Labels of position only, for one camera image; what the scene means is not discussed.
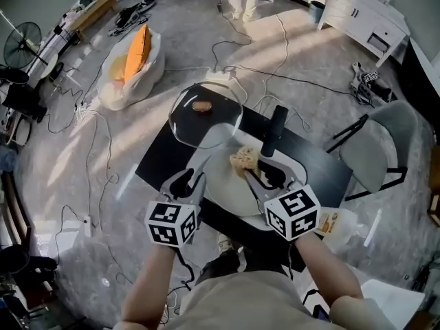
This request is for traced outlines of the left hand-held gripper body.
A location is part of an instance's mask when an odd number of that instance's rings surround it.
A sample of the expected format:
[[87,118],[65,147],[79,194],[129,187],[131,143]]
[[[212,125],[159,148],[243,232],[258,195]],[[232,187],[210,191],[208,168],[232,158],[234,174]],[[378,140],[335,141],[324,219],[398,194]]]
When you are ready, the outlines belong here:
[[144,223],[153,243],[168,247],[183,247],[199,227],[203,194],[195,193],[183,199],[172,199],[161,193],[149,202]]

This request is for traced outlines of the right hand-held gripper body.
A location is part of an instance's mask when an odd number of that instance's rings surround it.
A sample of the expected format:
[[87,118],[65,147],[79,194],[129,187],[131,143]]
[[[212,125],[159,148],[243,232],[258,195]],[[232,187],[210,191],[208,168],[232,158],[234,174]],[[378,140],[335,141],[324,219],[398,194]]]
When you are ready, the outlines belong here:
[[318,227],[320,202],[309,184],[287,190],[259,183],[257,201],[266,224],[286,241]]

